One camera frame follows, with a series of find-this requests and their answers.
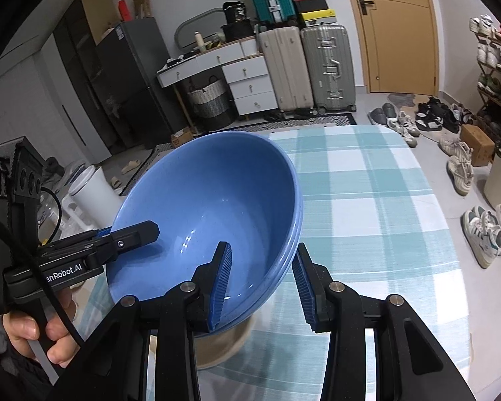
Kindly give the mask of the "white electric kettle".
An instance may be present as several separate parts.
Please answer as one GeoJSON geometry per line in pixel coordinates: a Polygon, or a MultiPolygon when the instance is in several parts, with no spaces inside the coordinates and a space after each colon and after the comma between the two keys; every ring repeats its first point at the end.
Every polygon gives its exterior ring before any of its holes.
{"type": "Polygon", "coordinates": [[[61,222],[61,238],[112,226],[123,199],[106,180],[103,169],[87,167],[61,199],[66,219],[61,222]]]}

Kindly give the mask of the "cream plate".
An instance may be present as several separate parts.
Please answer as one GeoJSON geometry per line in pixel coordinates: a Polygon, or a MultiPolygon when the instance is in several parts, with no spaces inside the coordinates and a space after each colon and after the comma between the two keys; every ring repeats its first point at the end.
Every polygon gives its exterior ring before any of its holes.
{"type": "Polygon", "coordinates": [[[251,315],[227,331],[195,338],[197,369],[213,368],[237,354],[249,338],[255,322],[256,316],[251,315]]]}

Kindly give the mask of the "wooden door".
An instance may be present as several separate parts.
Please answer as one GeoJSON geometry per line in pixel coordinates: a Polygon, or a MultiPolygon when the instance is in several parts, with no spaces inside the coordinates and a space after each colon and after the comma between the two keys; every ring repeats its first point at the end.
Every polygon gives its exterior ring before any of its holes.
{"type": "Polygon", "coordinates": [[[434,95],[439,53],[433,0],[350,0],[370,92],[434,95]]]}

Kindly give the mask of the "small cardboard box by rug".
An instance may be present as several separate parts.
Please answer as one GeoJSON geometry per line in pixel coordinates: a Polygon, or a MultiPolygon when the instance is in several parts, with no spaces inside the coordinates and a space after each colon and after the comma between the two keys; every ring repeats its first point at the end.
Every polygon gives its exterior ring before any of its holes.
{"type": "Polygon", "coordinates": [[[193,139],[194,135],[192,131],[188,127],[186,127],[171,135],[171,144],[173,148],[178,148],[179,146],[188,143],[193,139]]]}

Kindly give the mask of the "wooden shoe rack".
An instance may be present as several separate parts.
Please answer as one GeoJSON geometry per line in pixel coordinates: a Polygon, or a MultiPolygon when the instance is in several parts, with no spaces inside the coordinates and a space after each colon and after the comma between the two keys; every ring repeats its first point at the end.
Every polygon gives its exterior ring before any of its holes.
{"type": "Polygon", "coordinates": [[[482,107],[475,120],[494,142],[501,143],[501,24],[480,15],[469,20],[469,29],[477,40],[480,67],[477,91],[482,107]]]}

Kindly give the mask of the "woven laundry basket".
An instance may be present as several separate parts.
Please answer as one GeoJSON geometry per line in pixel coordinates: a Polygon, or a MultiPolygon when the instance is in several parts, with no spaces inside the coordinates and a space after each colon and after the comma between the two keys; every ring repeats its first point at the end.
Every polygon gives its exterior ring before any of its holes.
{"type": "Polygon", "coordinates": [[[212,75],[202,87],[191,84],[188,95],[204,130],[223,129],[235,120],[227,85],[216,75],[212,75]]]}

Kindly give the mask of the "white drawer dresser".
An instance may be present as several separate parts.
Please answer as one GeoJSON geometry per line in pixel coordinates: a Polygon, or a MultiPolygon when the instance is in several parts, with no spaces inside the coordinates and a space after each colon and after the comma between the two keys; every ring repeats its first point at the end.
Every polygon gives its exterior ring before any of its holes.
{"type": "Polygon", "coordinates": [[[254,37],[167,63],[157,72],[157,78],[165,88],[219,68],[240,116],[279,108],[265,58],[254,37]]]}

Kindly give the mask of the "beige hard suitcase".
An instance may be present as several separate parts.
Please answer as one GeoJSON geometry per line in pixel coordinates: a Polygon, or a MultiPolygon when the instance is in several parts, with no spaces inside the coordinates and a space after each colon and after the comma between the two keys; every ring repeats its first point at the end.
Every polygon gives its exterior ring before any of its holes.
{"type": "Polygon", "coordinates": [[[299,28],[268,30],[259,33],[258,40],[280,110],[312,109],[314,99],[299,28]]]}

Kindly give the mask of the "small brown cardboard box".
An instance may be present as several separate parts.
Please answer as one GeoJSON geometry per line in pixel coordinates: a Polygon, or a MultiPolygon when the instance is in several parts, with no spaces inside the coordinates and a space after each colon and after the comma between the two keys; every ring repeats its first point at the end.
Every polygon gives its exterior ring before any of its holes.
{"type": "Polygon", "coordinates": [[[495,144],[478,126],[465,124],[461,128],[460,139],[472,150],[472,166],[487,166],[493,157],[495,144]]]}

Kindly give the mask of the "silver aluminium suitcase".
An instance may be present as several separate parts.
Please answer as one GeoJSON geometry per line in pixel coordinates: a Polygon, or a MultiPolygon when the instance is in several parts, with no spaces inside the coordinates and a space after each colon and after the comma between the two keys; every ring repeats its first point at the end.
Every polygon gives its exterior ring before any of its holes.
{"type": "Polygon", "coordinates": [[[348,33],[340,24],[301,30],[309,79],[319,111],[356,111],[356,84],[348,33]]]}

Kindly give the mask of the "blue bowl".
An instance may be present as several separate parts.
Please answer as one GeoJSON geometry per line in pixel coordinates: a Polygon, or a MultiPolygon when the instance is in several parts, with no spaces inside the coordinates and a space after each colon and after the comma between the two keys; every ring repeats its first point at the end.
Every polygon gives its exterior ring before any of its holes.
{"type": "Polygon", "coordinates": [[[296,254],[303,198],[296,168],[274,141],[228,131],[198,138],[158,160],[135,183],[113,222],[145,221],[157,240],[108,263],[113,300],[163,296],[231,247],[231,268],[217,331],[255,313],[276,291],[296,254]]]}

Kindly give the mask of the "teal plaid tablecloth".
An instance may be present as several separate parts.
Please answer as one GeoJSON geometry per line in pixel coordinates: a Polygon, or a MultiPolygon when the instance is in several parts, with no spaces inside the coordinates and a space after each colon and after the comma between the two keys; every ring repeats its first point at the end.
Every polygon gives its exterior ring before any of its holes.
{"type": "MultiPolygon", "coordinates": [[[[271,134],[299,175],[301,239],[335,280],[376,299],[405,298],[459,372],[471,359],[463,273],[444,213],[412,149],[395,132],[356,125],[271,134]]],[[[241,350],[200,372],[205,400],[317,400],[328,336],[303,316],[287,276],[241,350]]]]}

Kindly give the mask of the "black cabinet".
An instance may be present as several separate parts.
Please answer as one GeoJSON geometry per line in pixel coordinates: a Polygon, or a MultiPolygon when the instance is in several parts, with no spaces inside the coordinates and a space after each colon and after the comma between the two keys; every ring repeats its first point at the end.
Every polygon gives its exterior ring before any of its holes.
{"type": "Polygon", "coordinates": [[[54,37],[79,102],[110,154],[167,143],[187,127],[174,89],[157,78],[169,52],[154,18],[123,21],[113,0],[73,0],[54,37]]]}

